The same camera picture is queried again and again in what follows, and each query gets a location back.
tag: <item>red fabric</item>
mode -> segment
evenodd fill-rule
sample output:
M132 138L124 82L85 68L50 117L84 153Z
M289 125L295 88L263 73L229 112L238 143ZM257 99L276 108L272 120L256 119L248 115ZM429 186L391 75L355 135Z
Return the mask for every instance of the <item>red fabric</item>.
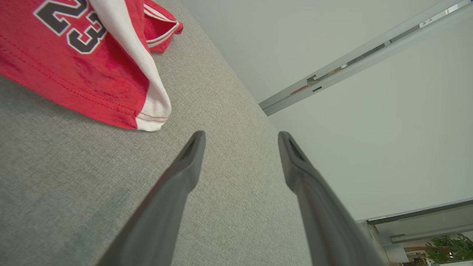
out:
M80 5L78 0L55 2L70 8ZM175 25L145 16L142 0L126 2L133 26L146 48L147 37L160 36ZM154 2L145 2L175 20ZM56 13L59 20L64 18L70 23L61 34L35 15L45 3L45 0L3 3L0 24L8 26L0 33L0 73L66 108L106 124L136 129L135 117L143 107L148 79L108 32L90 53L80 53L68 44L68 34L73 28L82 34L78 39L84 43L89 39L85 34L88 27L100 29L97 22L88 19L93 12L88 2L80 16ZM179 24L174 33L181 31ZM172 34L153 47L153 52L163 53L171 38Z

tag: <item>white fabric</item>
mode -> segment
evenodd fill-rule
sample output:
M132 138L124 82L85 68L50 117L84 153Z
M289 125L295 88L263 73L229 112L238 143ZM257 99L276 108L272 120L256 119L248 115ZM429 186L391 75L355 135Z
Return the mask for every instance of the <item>white fabric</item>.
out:
M171 114L171 102L158 70L133 28L125 0L90 0L100 21L149 79L143 108L136 118L137 129L156 131Z

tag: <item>white wall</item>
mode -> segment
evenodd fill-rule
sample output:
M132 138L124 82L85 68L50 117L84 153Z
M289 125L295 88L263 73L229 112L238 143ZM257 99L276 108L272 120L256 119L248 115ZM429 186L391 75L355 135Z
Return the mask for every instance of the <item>white wall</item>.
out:
M181 1L258 103L441 2Z
M473 18L272 116L356 220L473 196Z

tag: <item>gray upholstery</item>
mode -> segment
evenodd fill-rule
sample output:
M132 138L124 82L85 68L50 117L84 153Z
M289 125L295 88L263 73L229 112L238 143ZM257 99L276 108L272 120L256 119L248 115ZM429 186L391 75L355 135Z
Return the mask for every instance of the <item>gray upholstery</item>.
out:
M155 54L171 98L158 132L122 130L0 78L0 265L93 265L194 131L205 130L173 265L308 265L277 132L179 2Z

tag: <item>red stitching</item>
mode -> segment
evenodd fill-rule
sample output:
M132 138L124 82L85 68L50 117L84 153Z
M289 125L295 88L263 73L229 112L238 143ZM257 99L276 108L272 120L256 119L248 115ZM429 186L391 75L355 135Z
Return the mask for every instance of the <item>red stitching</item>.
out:
M149 116L149 117L153 117L153 118L163 118L163 119L168 119L169 116L166 116L166 117L159 117L159 116L150 116L150 115L147 115L147 114L144 114L144 113L140 113L142 115L146 115L146 116Z
M3 35L0 35L0 36L1 36L2 39L4 39L7 43L9 43L9 44L12 45L13 47L17 48L22 54L28 56L31 60L33 60L34 62L36 62L36 63L39 64L40 66L44 67L44 68L45 68L47 71L49 71L51 74L56 75L56 76L60 77L63 81L65 81L65 82L71 84L71 85L74 86L74 87L77 87L77 86L75 86L74 84L72 84L70 81L68 81L68 80L66 80L65 78L62 78L60 75L57 75L56 73L54 73L54 72L53 72L51 69L49 69L48 67L46 67L46 66L44 66L43 64L41 64L40 62L36 61L35 58L31 57L31 56L28 55L25 51L23 51L23 50L21 50L20 48L18 48L15 44L11 43L11 42L10 42L8 39L6 39ZM11 52L9 52L9 54L15 56L16 58L18 58L18 59L20 59L21 61L23 61L25 64L27 64L27 65L31 66L32 68L34 68L36 71L38 71L38 72L42 73L43 75L46 75L46 76L47 76L47 74L41 72L39 69L37 69L37 68L34 67L33 65L27 63L26 61L24 61L23 59L19 58L18 56L12 54ZM78 92L73 91L72 89L67 88L66 86L60 84L58 81L56 81L55 79L53 79L51 76L49 76L49 77L50 77L54 82L56 82L57 84L61 85L62 87L64 87L65 89L67 89L67 90L69 90L69 91L71 91L71 92L73 92L73 93L76 93L77 95L83 97L84 99L87 99L87 100L89 100L89 101L91 101L91 102L93 102L93 103L96 103L96 104L103 105L103 106L105 106L105 107L107 107L107 108L109 108L109 109L115 110L115 109L113 109L113 108L111 108L111 107L109 107L109 106L106 106L106 105L102 104L102 103L95 102L95 101L93 101L93 100L91 100L91 99L85 97L84 95L81 95L81 94L79 94ZM133 112L132 115L134 115L134 113L135 113L135 110L133 110L133 109L131 109L131 108L129 108L129 107L126 107L126 106L124 106L124 105L121 105L121 104L112 102L112 101L110 101L110 100L101 98L101 97L99 97L99 96L97 96L97 95L94 95L94 94L92 94L92 93L90 93L90 92L88 92L88 91L86 91L86 90L84 90L84 89L82 89L82 88L79 88L79 89L81 89L83 92L85 92L85 93L87 93L87 94L92 95L94 98L98 98L98 99L100 99L100 100L103 100L103 101L109 102L109 103L111 103L111 104L114 104L114 105L117 105L117 106L121 106L121 107L123 107L123 108L125 108L125 109L128 109L128 110L130 110L130 111ZM147 114L144 114L144 113L140 113L140 114L143 114L143 115L146 115L146 116L149 116L149 117L153 117L153 118L168 118L168 117L150 116L150 115L147 115Z
M47 75L47 74L41 72L41 70L37 69L37 68L34 67L33 65L28 64L26 61L24 61L23 59L19 58L18 56L12 54L11 52L8 52L8 53L9 53L10 55L12 55L12 56L18 58L19 60L23 61L23 63L29 65L29 66L32 67L32 68L34 68L34 69L35 69L36 71L38 71L39 73L41 73L41 74L43 74L43 75L49 77L51 80L53 80L53 81L54 81L55 83L57 83L58 85L64 87L66 90L68 90L68 91L70 91L70 92L73 92L73 93L75 93L75 94L77 94L77 95L83 97L83 98L86 99L86 100L89 100L89 101L91 101L91 102L93 102L93 103L96 103L96 104L99 104L99 105L102 105L102 106L105 106L105 107L107 107L107 108L109 108L109 109L111 109L111 110L114 110L114 111L116 111L116 112L123 113L123 114L126 114L126 115L130 115L130 114L126 113L126 112L113 109L113 108L111 108L110 106L106 106L106 105L104 105L103 103L96 102L96 101L94 101L94 100L92 100L92 99L89 99L89 98L85 97L84 95L79 94L79 93L76 92L76 91L73 91L73 90L69 89L68 87L66 87L66 86L64 86L64 85L62 85L62 84L60 84L58 81L56 81L55 79L53 79L51 76L49 76L49 75Z
M136 117L136 118L138 118L138 119L141 119L141 120L144 120L144 121L154 121L154 122L161 122L161 123L164 123L164 122L166 122L166 121L167 121L167 120L165 120L165 121L158 121L158 120L148 120L148 119L143 119L143 118L139 118L139 117Z

